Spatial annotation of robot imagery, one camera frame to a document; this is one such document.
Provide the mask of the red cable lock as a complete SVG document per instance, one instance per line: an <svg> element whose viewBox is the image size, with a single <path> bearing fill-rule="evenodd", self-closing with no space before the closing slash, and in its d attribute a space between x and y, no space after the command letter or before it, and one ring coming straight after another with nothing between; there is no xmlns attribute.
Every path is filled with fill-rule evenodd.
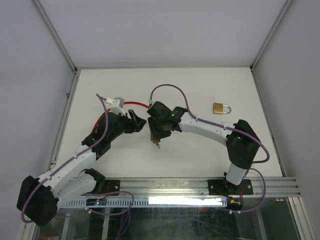
<svg viewBox="0 0 320 240"><path fill-rule="evenodd" d="M138 101L124 101L124 103L120 103L119 106L115 106L116 109L120 108L123 109L123 105L138 105L141 107L144 107L146 109L149 109L150 107L147 104L144 104L142 102L138 102ZM102 113L100 115L100 117L97 119L97 121L95 122L93 128L92 128L92 132L96 132L97 127L100 123L100 121L102 120L103 116L105 115L105 113Z"/></svg>

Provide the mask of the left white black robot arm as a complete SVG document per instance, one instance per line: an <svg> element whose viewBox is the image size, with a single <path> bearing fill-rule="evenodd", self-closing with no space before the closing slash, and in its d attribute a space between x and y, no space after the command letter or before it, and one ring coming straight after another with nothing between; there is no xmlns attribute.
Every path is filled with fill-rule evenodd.
<svg viewBox="0 0 320 240"><path fill-rule="evenodd" d="M42 227L71 200L84 194L107 193L105 176L90 166L110 150L117 137L138 133L146 123L132 109L125 114L102 114L68 160L38 177L29 175L23 180L16 204L22 221Z"/></svg>

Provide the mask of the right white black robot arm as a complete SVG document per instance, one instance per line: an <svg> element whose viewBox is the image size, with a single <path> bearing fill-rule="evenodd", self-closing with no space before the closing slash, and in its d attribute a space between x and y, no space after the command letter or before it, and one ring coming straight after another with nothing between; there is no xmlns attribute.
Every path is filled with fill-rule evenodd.
<svg viewBox="0 0 320 240"><path fill-rule="evenodd" d="M245 120L235 124L216 126L192 117L183 107L169 109L163 103L156 101L147 110L150 129L150 140L154 143L170 137L172 132L192 133L214 140L227 149L230 161L229 169L224 178L213 185L216 195L239 195L242 180L247 170L252 166L260 145L249 136L258 139L251 126Z"/></svg>

